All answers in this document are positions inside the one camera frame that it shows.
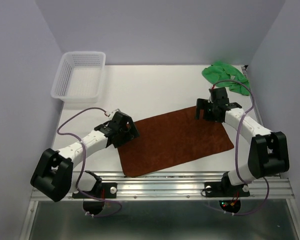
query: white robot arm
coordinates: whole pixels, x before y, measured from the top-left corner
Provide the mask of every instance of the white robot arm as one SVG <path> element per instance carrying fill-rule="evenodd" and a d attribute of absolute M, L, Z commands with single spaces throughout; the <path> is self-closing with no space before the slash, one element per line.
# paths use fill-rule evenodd
<path fill-rule="evenodd" d="M 139 132 L 132 118 L 119 109 L 108 116 L 107 122 L 94 128 L 81 143 L 85 145 L 86 158 L 110 145 L 115 148 L 139 137 Z M 60 201 L 67 193 L 77 191 L 78 174 L 73 169 L 83 160 L 83 147 L 79 141 L 61 148 L 48 148 L 36 166 L 31 178 L 31 185 L 47 195 L 54 202 Z M 85 171 L 79 182 L 83 191 L 91 191 L 101 179 L 93 172 Z"/>
<path fill-rule="evenodd" d="M 242 107 L 230 103 L 225 87 L 210 89 L 211 99 L 198 99 L 196 119 L 203 110 L 207 121 L 226 123 L 238 130 L 242 116 Z M 247 163 L 223 175 L 221 182 L 206 182 L 212 189 L 206 197 L 232 197 L 246 183 L 265 176 L 283 173 L 289 170 L 289 156 L 286 136 L 282 132 L 272 132 L 249 116 L 245 116 L 240 134 L 250 143 Z"/>

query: brown mat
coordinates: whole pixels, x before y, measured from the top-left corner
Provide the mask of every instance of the brown mat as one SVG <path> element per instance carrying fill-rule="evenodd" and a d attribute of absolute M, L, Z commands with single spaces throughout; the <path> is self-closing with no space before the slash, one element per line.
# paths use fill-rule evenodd
<path fill-rule="evenodd" d="M 221 123 L 195 120 L 195 113 L 194 106 L 135 122 L 140 136 L 118 148 L 124 175 L 138 177 L 234 147 Z"/>

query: cable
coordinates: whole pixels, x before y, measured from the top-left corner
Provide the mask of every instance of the cable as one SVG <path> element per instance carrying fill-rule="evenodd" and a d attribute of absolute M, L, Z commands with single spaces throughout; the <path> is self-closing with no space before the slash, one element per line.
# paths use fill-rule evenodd
<path fill-rule="evenodd" d="M 235 197 L 233 197 L 233 199 L 231 200 L 231 203 L 230 203 L 231 206 L 234 206 L 238 202 L 238 199 L 239 199 L 238 191 L 236 192 L 236 200 L 234 201 L 234 199 L 235 199 Z"/>
<path fill-rule="evenodd" d="M 89 212 L 83 210 L 85 212 L 85 215 L 88 215 L 88 216 L 91 216 L 93 218 L 103 218 L 103 217 L 109 217 L 109 216 L 112 216 L 116 213 L 118 213 L 121 209 L 122 209 L 122 204 L 119 202 L 119 201 L 113 201 L 113 200 L 107 200 L 107 199 L 102 199 L 102 198 L 97 198 L 97 197 L 94 197 L 94 196 L 91 196 L 87 193 L 85 193 L 84 191 L 82 191 L 80 188 L 79 188 L 79 181 L 82 177 L 82 175 L 84 174 L 84 171 L 85 171 L 85 166 L 86 166 L 86 158 L 87 158 L 87 150 L 86 150 L 86 146 L 82 143 L 82 139 L 74 134 L 74 133 L 71 133 L 71 132 L 60 132 L 61 128 L 63 126 L 65 126 L 68 122 L 70 122 L 71 120 L 73 120 L 74 118 L 76 118 L 77 116 L 79 116 L 80 114 L 88 111 L 88 110 L 92 110 L 92 109 L 97 109 L 97 110 L 101 110 L 104 112 L 104 115 L 106 115 L 106 110 L 100 108 L 100 107 L 89 107 L 89 108 L 86 108 L 80 112 L 78 112 L 76 115 L 70 117 L 68 120 L 66 120 L 63 124 L 60 125 L 60 127 L 58 127 L 58 129 L 56 130 L 56 133 L 59 134 L 59 135 L 68 135 L 68 136 L 72 136 L 74 138 L 76 138 L 80 144 L 82 145 L 82 155 L 83 155 L 83 158 L 82 158 L 82 167 L 81 167 L 81 171 L 80 171 L 80 174 L 79 174 L 79 177 L 78 179 L 76 180 L 76 183 L 75 183 L 75 188 L 79 191 L 79 193 L 81 193 L 82 195 L 88 197 L 88 198 L 91 198 L 91 199 L 94 199 L 94 200 L 97 200 L 97 201 L 101 201 L 101 202 L 104 202 L 104 203 L 113 203 L 113 204 L 117 204 L 119 205 L 119 209 L 114 211 L 114 212 L 111 212 L 109 214 L 105 214 L 105 215 L 93 215 L 93 214 L 90 214 Z"/>
<path fill-rule="evenodd" d="M 234 196 L 233 196 L 231 202 L 233 202 L 233 201 L 235 200 L 236 197 L 238 198 L 238 194 L 239 194 L 239 192 L 237 191 L 236 194 L 234 194 Z"/>
<path fill-rule="evenodd" d="M 236 83 L 236 84 L 241 85 L 242 87 L 244 87 L 250 93 L 251 99 L 252 99 L 252 106 L 247 111 L 244 112 L 244 114 L 242 115 L 242 117 L 240 119 L 239 125 L 238 125 L 238 129 L 237 129 L 237 132 L 236 132 L 236 138 L 235 138 L 235 155 L 234 155 L 236 174 L 237 174 L 237 176 L 238 176 L 238 178 L 240 179 L 241 182 L 243 182 L 245 184 L 248 184 L 248 182 L 246 182 L 246 181 L 244 181 L 242 179 L 242 177 L 240 176 L 240 173 L 239 173 L 239 161 L 238 161 L 238 155 L 239 155 L 239 137 L 240 137 L 241 127 L 243 125 L 243 122 L 244 122 L 244 119 L 245 119 L 246 115 L 252 109 L 254 109 L 254 107 L 255 107 L 255 96 L 253 95 L 253 93 L 251 92 L 251 90 L 246 85 L 244 85 L 243 83 L 241 83 L 239 81 L 235 81 L 235 80 L 231 80 L 231 79 L 218 81 L 215 84 L 213 84 L 213 86 L 212 86 L 211 89 L 213 90 L 215 88 L 216 84 L 220 84 L 220 83 L 223 83 L 223 82 L 232 82 L 232 83 Z M 264 198 L 263 202 L 256 209 L 254 209 L 252 211 L 248 211 L 248 212 L 245 212 L 245 213 L 231 213 L 231 212 L 229 212 L 229 214 L 234 215 L 234 216 L 247 216 L 247 215 L 250 215 L 250 214 L 254 214 L 255 212 L 259 211 L 262 208 L 262 206 L 267 201 L 267 199 L 269 197 L 269 192 L 270 192 L 270 186 L 269 186 L 268 180 L 265 177 L 263 177 L 263 179 L 264 179 L 264 181 L 266 183 L 266 187 L 267 187 L 266 195 L 265 195 L 265 198 Z M 211 207 L 209 205 L 206 205 L 206 206 L 209 207 L 209 208 L 211 208 L 211 209 L 220 211 L 220 212 L 226 212 L 226 211 L 223 211 L 223 210 Z"/>

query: green cloth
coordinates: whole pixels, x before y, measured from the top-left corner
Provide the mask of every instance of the green cloth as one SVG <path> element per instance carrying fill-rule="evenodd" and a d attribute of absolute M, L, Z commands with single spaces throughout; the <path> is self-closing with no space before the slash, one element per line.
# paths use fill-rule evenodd
<path fill-rule="evenodd" d="M 211 66 L 202 71 L 202 76 L 205 77 L 210 83 L 215 84 L 221 80 L 232 79 L 243 83 L 250 89 L 249 80 L 234 66 L 217 61 Z M 222 82 L 216 84 L 218 88 L 229 87 L 229 90 L 238 94 L 249 96 L 249 92 L 240 84 L 235 82 Z"/>

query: mesh basket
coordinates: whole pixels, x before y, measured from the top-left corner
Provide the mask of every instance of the mesh basket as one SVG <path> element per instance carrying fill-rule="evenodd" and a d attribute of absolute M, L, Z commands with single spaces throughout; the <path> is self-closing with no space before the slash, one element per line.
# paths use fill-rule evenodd
<path fill-rule="evenodd" d="M 106 55 L 98 51 L 71 51 L 60 61 L 51 96 L 65 103 L 96 103 Z"/>

